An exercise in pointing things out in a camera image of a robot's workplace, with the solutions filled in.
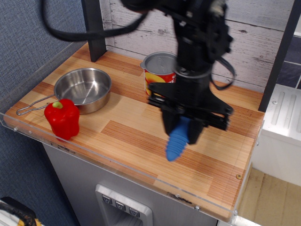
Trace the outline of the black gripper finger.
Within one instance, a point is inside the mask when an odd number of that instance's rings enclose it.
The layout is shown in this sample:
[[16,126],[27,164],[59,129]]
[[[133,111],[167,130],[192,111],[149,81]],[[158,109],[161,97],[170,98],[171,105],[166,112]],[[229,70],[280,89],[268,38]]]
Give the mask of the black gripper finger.
[[189,122],[189,127],[188,127],[188,139],[189,139],[188,144],[190,145],[195,144],[200,134],[202,133],[204,127],[206,126],[207,125],[203,120],[201,121],[191,120]]
[[163,119],[165,133],[167,135],[170,135],[171,132],[177,126],[181,114],[174,109],[173,110],[162,109],[161,111],[162,111],[162,119]]

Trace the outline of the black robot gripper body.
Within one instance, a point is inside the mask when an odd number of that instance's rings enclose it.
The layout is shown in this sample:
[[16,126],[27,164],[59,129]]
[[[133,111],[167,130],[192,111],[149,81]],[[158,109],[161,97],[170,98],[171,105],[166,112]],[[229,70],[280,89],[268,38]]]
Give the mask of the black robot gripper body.
[[161,110],[176,110],[191,120],[203,120],[207,126],[227,130],[233,108],[210,90],[211,72],[176,72],[175,83],[151,83],[149,104]]

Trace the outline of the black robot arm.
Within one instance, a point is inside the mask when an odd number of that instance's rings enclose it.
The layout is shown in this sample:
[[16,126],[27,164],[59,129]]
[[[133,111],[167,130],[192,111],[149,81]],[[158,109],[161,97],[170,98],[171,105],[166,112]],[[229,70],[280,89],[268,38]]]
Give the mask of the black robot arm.
[[223,0],[125,0],[129,10],[146,13],[157,9],[172,17],[178,50],[174,83],[151,83],[149,103],[162,111],[165,132],[170,135],[182,117],[188,123],[188,142],[196,143],[203,128],[225,130],[232,107],[210,90],[213,64],[220,62],[234,72],[223,58],[232,37],[225,23]]

